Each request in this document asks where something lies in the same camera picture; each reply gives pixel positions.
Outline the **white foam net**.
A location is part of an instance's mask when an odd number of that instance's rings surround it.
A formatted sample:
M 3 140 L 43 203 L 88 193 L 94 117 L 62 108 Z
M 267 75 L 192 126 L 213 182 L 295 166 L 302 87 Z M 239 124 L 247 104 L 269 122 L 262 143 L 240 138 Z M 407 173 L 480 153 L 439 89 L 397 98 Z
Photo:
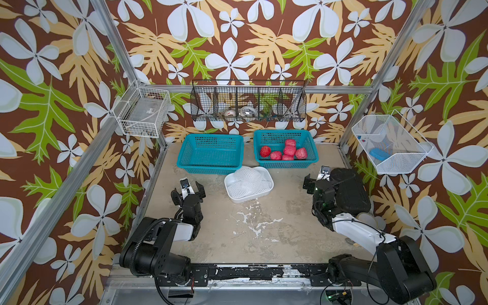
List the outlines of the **white foam net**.
M 241 186 L 239 186 L 237 183 L 231 184 L 230 186 L 227 187 L 228 194 L 231 198 L 234 199 L 242 199 L 248 196 L 256 195 L 258 193 L 263 193 L 269 191 L 271 188 L 271 183 L 268 181 L 264 181 L 260 184 L 259 188 L 256 189 L 255 191 L 250 191 L 247 190 Z
M 234 177 L 239 186 L 250 191 L 258 189 L 263 181 L 263 175 L 249 166 L 242 166 L 234 173 Z

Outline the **red apple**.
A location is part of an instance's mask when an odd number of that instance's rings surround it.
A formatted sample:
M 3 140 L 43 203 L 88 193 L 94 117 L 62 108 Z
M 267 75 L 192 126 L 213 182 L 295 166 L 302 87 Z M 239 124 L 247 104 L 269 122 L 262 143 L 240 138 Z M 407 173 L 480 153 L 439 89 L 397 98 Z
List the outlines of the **red apple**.
M 282 153 L 280 151 L 273 151 L 270 154 L 270 158 L 271 158 L 272 161 L 282 160 Z
M 271 148 L 269 146 L 262 146 L 259 154 L 261 158 L 268 158 L 271 155 Z

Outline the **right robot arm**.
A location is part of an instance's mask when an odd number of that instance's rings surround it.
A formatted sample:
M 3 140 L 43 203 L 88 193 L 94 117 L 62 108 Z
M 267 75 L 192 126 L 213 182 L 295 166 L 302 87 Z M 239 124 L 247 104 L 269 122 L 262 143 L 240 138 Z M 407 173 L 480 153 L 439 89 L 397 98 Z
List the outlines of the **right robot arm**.
M 371 202 L 354 170 L 334 169 L 307 175 L 303 189 L 312 196 L 312 214 L 327 229 L 349 238 L 373 255 L 369 261 L 351 254 L 337 255 L 327 264 L 332 283 L 365 283 L 383 290 L 388 301 L 405 304 L 432 292 L 437 282 L 416 242 L 396 237 L 359 220 Z

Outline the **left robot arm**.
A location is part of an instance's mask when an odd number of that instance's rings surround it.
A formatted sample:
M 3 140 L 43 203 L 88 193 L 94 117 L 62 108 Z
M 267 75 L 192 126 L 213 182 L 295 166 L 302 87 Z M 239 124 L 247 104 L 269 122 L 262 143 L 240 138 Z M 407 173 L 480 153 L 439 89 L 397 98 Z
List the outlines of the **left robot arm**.
M 143 218 L 120 254 L 121 267 L 136 277 L 164 277 L 176 285 L 191 281 L 190 258 L 171 253 L 171 248 L 175 241 L 193 241 L 200 231 L 201 204 L 206 194 L 202 184 L 195 184 L 196 191 L 188 179 L 182 179 L 181 191 L 171 192 L 171 199 L 179 208 L 173 218 Z

